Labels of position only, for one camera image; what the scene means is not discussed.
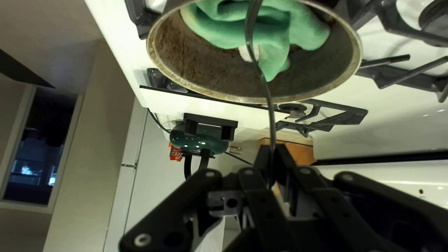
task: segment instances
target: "wire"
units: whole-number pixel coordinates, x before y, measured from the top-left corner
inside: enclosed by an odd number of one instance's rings
[[[184,177],[185,180],[190,180],[192,177],[192,155],[185,155]]]
[[[225,153],[226,156],[230,156],[230,157],[233,157],[233,159],[236,159],[236,160],[240,160],[241,163],[246,163],[246,164],[248,164],[248,166],[251,166],[253,167],[253,163],[250,163],[250,162],[247,162],[247,160],[243,160],[241,157],[239,157],[239,156],[234,156],[234,155],[232,155],[232,153]]]
[[[163,124],[160,124],[159,117],[153,114],[152,110],[149,110],[149,114],[152,115],[153,121],[159,125],[160,129],[163,129],[169,135],[171,134],[171,131],[169,131]]]
[[[246,40],[247,40],[247,48],[251,57],[251,61],[255,64],[260,75],[261,75],[261,86],[262,89],[265,89],[267,93],[267,103],[268,103],[268,111],[269,111],[269,135],[271,135],[271,153],[274,156],[275,150],[276,150],[276,143],[278,143],[278,138],[276,138],[276,118],[275,118],[275,106],[272,101],[272,94],[269,90],[269,85],[265,79],[265,75],[255,58],[254,54],[254,30],[255,30],[255,23],[258,19],[258,13],[262,8],[264,0],[253,0],[253,3],[250,5],[248,9],[248,15],[247,15],[247,22],[246,22]]]

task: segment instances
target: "dark window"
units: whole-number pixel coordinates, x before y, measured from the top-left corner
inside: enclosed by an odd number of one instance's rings
[[[48,205],[76,100],[38,90],[12,164],[5,199]]]

